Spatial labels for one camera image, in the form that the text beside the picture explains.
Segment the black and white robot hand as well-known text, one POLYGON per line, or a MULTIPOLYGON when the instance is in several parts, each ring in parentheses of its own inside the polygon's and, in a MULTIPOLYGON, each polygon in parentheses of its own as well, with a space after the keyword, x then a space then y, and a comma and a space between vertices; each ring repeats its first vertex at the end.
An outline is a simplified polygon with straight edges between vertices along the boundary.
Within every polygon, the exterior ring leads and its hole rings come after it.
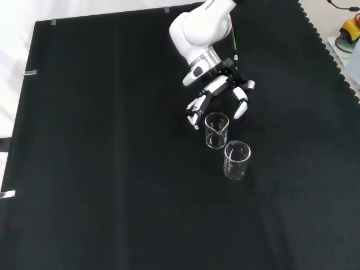
POLYGON ((191 79, 199 77, 213 79, 199 92, 198 97, 186 107, 187 119, 195 130, 198 130, 200 120, 210 102, 226 90, 231 90, 238 100, 238 107, 233 118, 239 119, 248 109, 247 93, 255 88, 255 82, 245 79, 231 58, 227 58, 215 67, 203 71, 205 67, 208 67, 208 63, 201 60, 190 72, 191 79))

